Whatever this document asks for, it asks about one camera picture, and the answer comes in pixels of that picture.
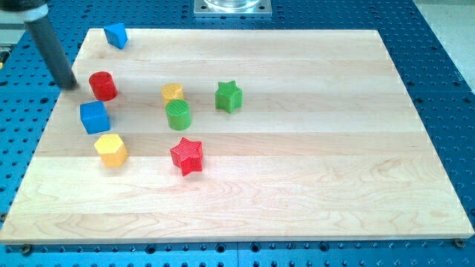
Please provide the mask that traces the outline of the black robot arm end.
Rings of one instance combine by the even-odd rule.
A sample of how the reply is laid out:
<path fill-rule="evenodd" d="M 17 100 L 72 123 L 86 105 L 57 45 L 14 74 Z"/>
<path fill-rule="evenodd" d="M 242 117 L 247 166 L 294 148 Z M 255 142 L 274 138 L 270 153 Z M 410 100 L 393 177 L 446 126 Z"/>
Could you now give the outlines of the black robot arm end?
<path fill-rule="evenodd" d="M 36 9 L 48 2 L 49 0 L 0 0 L 0 8 L 5 12 L 22 12 Z"/>

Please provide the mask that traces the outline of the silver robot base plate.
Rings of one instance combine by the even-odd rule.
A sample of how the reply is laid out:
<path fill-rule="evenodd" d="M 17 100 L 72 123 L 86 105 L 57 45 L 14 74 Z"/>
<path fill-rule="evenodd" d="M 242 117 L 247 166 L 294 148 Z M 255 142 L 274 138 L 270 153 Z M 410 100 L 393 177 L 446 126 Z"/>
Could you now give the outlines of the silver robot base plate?
<path fill-rule="evenodd" d="M 194 0 L 194 17 L 271 17 L 271 0 Z"/>

